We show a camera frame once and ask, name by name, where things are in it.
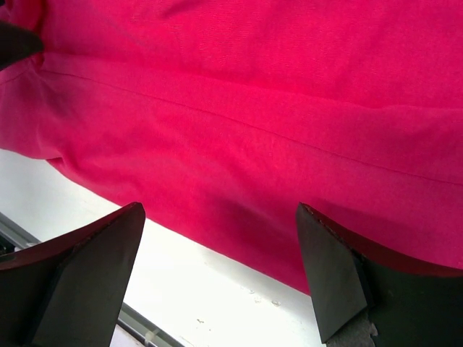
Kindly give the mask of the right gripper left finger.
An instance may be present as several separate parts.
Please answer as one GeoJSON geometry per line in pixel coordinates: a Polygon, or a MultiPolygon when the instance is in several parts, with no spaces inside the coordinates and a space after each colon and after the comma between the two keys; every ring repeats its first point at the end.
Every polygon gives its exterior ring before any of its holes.
{"type": "Polygon", "coordinates": [[[1,256],[2,346],[109,346],[145,210],[133,202],[77,230],[1,256]]]}

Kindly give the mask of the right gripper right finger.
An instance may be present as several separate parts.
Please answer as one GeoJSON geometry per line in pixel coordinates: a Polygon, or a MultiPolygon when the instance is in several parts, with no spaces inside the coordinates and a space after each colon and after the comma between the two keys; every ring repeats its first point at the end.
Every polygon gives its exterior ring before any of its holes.
{"type": "Polygon", "coordinates": [[[396,252],[306,204],[296,222],[322,344],[462,345],[462,270],[396,252]]]}

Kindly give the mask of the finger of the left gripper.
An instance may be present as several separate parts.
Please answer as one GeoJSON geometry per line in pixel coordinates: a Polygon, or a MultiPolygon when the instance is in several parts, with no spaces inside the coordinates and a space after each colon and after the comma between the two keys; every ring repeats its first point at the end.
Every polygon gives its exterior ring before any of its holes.
{"type": "Polygon", "coordinates": [[[24,27],[1,20],[1,71],[43,51],[40,25],[24,27]]]}

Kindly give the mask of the magenta red t shirt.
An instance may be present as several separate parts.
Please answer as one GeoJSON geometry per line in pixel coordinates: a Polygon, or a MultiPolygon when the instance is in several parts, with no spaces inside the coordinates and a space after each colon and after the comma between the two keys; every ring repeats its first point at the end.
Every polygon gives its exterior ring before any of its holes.
{"type": "Polygon", "coordinates": [[[307,292],[301,202],[462,271],[460,1],[3,1],[1,147],[307,292]]]}

